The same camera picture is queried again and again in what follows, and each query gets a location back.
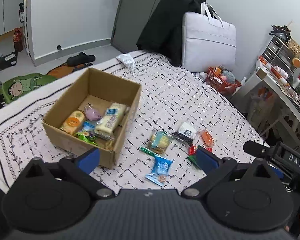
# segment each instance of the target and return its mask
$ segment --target white tote bag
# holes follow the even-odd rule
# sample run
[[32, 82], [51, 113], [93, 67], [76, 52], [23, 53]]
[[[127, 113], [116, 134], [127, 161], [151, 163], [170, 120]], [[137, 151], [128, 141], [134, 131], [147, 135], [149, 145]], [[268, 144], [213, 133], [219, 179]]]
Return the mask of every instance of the white tote bag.
[[208, 4], [204, 2], [201, 14], [186, 12], [184, 15], [182, 66], [191, 72], [207, 71], [208, 67], [220, 65], [230, 71], [234, 69], [235, 27], [222, 21], [214, 10], [213, 13], [217, 19], [211, 17]]

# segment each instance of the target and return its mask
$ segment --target snack package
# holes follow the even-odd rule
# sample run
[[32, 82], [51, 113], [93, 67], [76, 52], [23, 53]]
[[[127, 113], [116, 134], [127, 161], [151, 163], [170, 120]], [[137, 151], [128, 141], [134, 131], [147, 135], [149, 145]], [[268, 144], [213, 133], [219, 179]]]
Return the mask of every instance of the snack package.
[[126, 105], [112, 103], [100, 120], [101, 123], [94, 128], [95, 135], [103, 139], [114, 140], [113, 131], [121, 122], [126, 108]]
[[178, 131], [172, 133], [172, 135], [181, 140], [186, 142], [188, 145], [192, 145], [194, 137], [197, 135], [198, 129], [195, 127], [194, 124], [190, 122], [183, 122], [178, 129]]
[[146, 178], [162, 187], [167, 180], [172, 163], [173, 161], [159, 155], [154, 156], [154, 166], [151, 173], [146, 175]]
[[142, 152], [144, 152], [144, 153], [146, 153], [146, 154], [148, 154], [148, 155], [150, 155], [150, 156], [152, 156], [152, 157], [157, 156], [157, 154], [156, 154], [155, 152], [150, 151], [150, 150], [149, 150], [148, 148], [146, 148], [146, 147], [140, 147], [139, 150], [142, 151]]
[[200, 167], [197, 164], [197, 159], [195, 158], [195, 154], [194, 155], [189, 155], [186, 159], [188, 159], [197, 169], [200, 170]]
[[94, 128], [96, 126], [96, 121], [84, 121], [82, 128], [77, 132], [77, 134], [82, 134], [84, 136], [94, 136]]
[[101, 115], [97, 109], [94, 109], [92, 105], [86, 105], [84, 107], [84, 113], [89, 121], [97, 121], [101, 119]]
[[108, 151], [112, 151], [114, 147], [114, 140], [107, 140], [105, 149]]
[[79, 110], [73, 111], [72, 114], [69, 115], [69, 117], [63, 122], [60, 130], [73, 135], [82, 125], [84, 120], [85, 116], [83, 112]]
[[157, 154], [163, 154], [170, 144], [170, 136], [165, 131], [153, 131], [148, 148]]
[[201, 132], [201, 138], [208, 147], [214, 146], [214, 139], [207, 130]]
[[83, 135], [81, 134], [80, 132], [77, 133], [77, 138], [84, 141], [84, 142], [87, 142], [87, 143], [90, 143], [90, 144], [93, 144], [95, 146], [98, 146], [98, 144], [96, 144], [94, 142], [95, 138], [91, 137], [91, 136], [86, 136], [86, 135]]
[[198, 149], [197, 146], [191, 145], [189, 148], [188, 155], [195, 155], [195, 153], [197, 152], [197, 149]]

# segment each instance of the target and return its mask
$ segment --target green snack wrapper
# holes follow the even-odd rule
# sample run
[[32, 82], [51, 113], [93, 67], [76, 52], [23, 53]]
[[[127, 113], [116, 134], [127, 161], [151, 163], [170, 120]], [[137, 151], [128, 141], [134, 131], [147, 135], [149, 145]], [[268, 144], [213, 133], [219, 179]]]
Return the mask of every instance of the green snack wrapper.
[[146, 147], [140, 147], [139, 150], [142, 151], [142, 152], [144, 152], [144, 153], [146, 153], [146, 154], [148, 154], [148, 155], [150, 155], [150, 156], [152, 156], [152, 157], [160, 156], [160, 155], [156, 154], [155, 152], [150, 151]]
[[79, 140], [82, 140], [82, 141], [86, 142], [86, 143], [90, 143], [90, 144], [93, 144], [93, 145], [95, 145], [95, 146], [98, 146], [98, 144], [96, 144], [95, 142], [93, 142], [93, 141], [90, 140], [90, 137], [89, 137], [89, 136], [85, 136], [85, 135], [82, 135], [82, 134], [78, 134], [78, 133], [77, 133], [77, 138], [78, 138]]
[[188, 159], [197, 169], [200, 170], [200, 167], [197, 164], [197, 160], [195, 158], [195, 154], [194, 155], [189, 155], [186, 159]]

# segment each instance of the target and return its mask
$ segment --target screw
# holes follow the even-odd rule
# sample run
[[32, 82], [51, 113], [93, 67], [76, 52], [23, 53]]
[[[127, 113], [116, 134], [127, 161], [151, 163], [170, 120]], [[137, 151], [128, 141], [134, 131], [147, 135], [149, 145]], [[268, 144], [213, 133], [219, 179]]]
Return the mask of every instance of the screw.
[[199, 195], [200, 191], [197, 190], [196, 188], [187, 188], [187, 189], [185, 189], [184, 193], [188, 197], [195, 197], [195, 196]]
[[97, 195], [99, 197], [109, 197], [112, 195], [112, 190], [108, 188], [101, 188], [97, 190]]

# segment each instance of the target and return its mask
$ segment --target plastic bag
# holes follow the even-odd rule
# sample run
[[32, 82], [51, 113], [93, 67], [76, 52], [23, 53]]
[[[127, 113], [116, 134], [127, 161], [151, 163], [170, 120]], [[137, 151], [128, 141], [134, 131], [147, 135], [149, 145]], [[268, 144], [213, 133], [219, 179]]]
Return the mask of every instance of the plastic bag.
[[181, 140], [186, 142], [188, 145], [192, 145], [194, 137], [198, 133], [198, 128], [190, 122], [183, 122], [178, 129], [178, 131], [172, 133], [172, 135]]
[[167, 180], [172, 163], [173, 161], [159, 155], [154, 156], [154, 166], [151, 173], [146, 175], [146, 178], [162, 187]]
[[86, 105], [84, 107], [84, 113], [89, 121], [97, 121], [101, 118], [99, 111], [94, 109], [92, 105]]
[[130, 71], [134, 77], [138, 76], [136, 73], [136, 70], [138, 69], [136, 67], [136, 62], [134, 61], [134, 59], [131, 57], [130, 54], [120, 54], [116, 57], [116, 59], [120, 60], [123, 64], [125, 64], [126, 67], [128, 68], [128, 71]]
[[163, 154], [170, 144], [171, 138], [165, 131], [153, 131], [149, 139], [148, 149]]

